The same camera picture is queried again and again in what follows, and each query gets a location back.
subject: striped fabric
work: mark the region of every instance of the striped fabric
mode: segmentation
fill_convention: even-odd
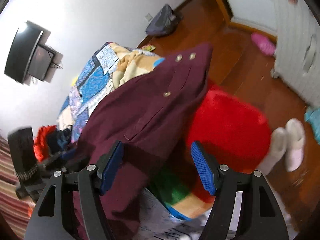
[[[21,201],[17,198],[17,181],[8,142],[0,137],[0,212],[15,234],[23,239],[29,221],[30,200]]]

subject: electrical socket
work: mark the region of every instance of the electrical socket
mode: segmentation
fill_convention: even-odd
[[[147,14],[146,16],[145,16],[145,19],[147,20],[147,22],[150,22],[152,19],[153,19],[153,17],[151,16],[151,14]]]

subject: wooden floor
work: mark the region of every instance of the wooden floor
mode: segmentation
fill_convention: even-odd
[[[306,104],[280,79],[271,79],[274,58],[262,55],[250,33],[226,27],[218,6],[192,0],[181,12],[184,18],[172,35],[151,40],[157,54],[166,56],[209,41],[214,46],[209,71],[213,81],[264,112],[272,130],[293,117],[303,122],[307,142],[302,166],[288,173],[282,159],[268,175],[295,228],[301,229],[320,200],[320,146],[304,122]]]

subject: silver rivet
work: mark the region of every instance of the silver rivet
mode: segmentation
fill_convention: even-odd
[[[180,61],[180,60],[182,60],[182,55],[181,55],[181,54],[179,54],[179,55],[176,57],[176,62],[178,62],[178,61]]]
[[[59,177],[61,174],[62,174],[61,171],[55,171],[53,175],[54,175],[55,177]]]
[[[88,171],[93,171],[95,168],[96,168],[96,165],[90,164],[90,165],[87,167],[87,170],[88,170]]]
[[[225,165],[225,164],[221,164],[220,165],[220,170],[227,171],[227,170],[229,170],[229,167],[227,165]]]
[[[261,175],[262,175],[260,171],[254,171],[253,174],[256,177],[261,177]]]
[[[195,57],[196,57],[196,54],[195,53],[191,53],[189,59],[193,60]]]
[[[171,92],[170,92],[170,91],[163,93],[163,96],[164,96],[165,98],[168,97],[169,95],[171,95]]]

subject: teal cloth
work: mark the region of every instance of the teal cloth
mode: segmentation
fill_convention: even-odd
[[[309,107],[304,115],[304,120],[311,125],[314,137],[320,145],[320,108]]]

